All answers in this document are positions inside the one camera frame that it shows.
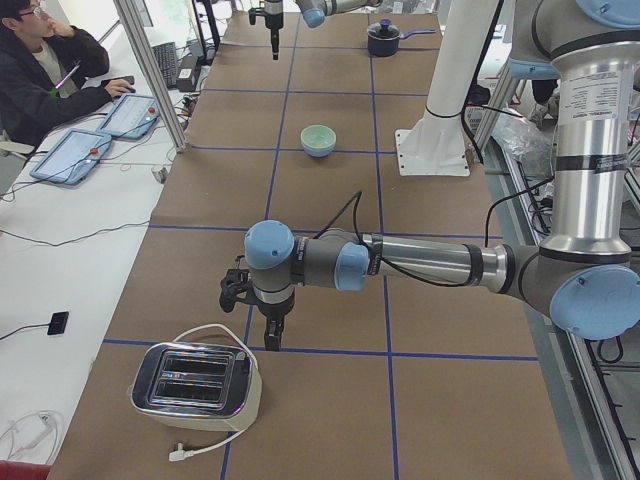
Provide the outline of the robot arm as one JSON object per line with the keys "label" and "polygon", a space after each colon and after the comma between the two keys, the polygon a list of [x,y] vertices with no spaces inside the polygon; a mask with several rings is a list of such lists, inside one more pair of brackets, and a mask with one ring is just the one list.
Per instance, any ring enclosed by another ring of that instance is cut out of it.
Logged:
{"label": "robot arm", "polygon": [[278,350],[295,287],[358,291],[370,275],[403,274],[441,287],[481,285],[524,301],[589,340],[639,320],[639,277],[620,238],[627,128],[639,61],[635,1],[520,1],[510,66],[517,78],[560,82],[552,229],[538,247],[481,248],[327,226],[297,237],[274,220],[252,226],[222,282],[221,306],[255,305],[265,345]]}
{"label": "robot arm", "polygon": [[[364,7],[377,8],[382,1],[373,0],[300,0],[295,1],[303,20],[310,28],[320,26],[327,17],[348,13]],[[265,27],[269,30],[272,59],[279,59],[280,30],[284,27],[284,10],[281,0],[261,1],[258,7],[248,11],[249,23],[256,24],[256,19],[264,19]]]}

